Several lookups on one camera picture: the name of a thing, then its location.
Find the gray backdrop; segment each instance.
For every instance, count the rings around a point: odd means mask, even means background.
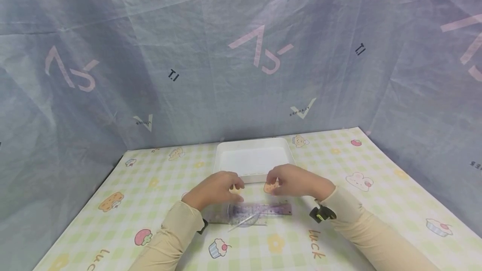
[[[3,270],[126,150],[352,126],[482,235],[481,33],[482,0],[0,0]]]

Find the person's right hand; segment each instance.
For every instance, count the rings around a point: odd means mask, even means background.
[[[323,201],[335,189],[330,180],[292,164],[274,167],[269,171],[266,183],[274,184],[276,179],[279,186],[273,190],[275,196],[312,196]]]

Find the table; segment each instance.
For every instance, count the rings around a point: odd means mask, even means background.
[[[482,239],[361,129],[281,137],[298,166],[348,189],[442,270],[482,270]],[[34,270],[127,270],[174,202],[212,173],[217,145],[127,151]],[[250,184],[241,195],[245,202],[273,201],[263,189],[263,183]],[[278,200],[292,204],[292,216],[229,233],[229,225],[210,224],[196,234],[177,269],[373,270],[328,222],[308,216],[312,198]]]

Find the wristwatch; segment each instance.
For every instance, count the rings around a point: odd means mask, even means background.
[[[315,199],[315,202],[320,205],[320,207],[315,207],[310,212],[310,217],[312,217],[317,223],[321,223],[321,221],[325,220],[335,220],[336,213],[332,211],[330,208],[323,206],[320,204],[318,200]]]
[[[208,225],[209,225],[208,221],[206,221],[205,219],[203,219],[203,222],[204,222],[204,227],[203,227],[203,229],[199,230],[199,232],[197,232],[197,233],[199,233],[199,234],[203,234],[204,230],[205,230],[206,227],[208,227]]]

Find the white tray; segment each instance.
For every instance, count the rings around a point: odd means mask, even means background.
[[[213,173],[237,173],[244,183],[266,182],[267,173],[280,164],[295,164],[284,138],[230,141],[218,144]]]

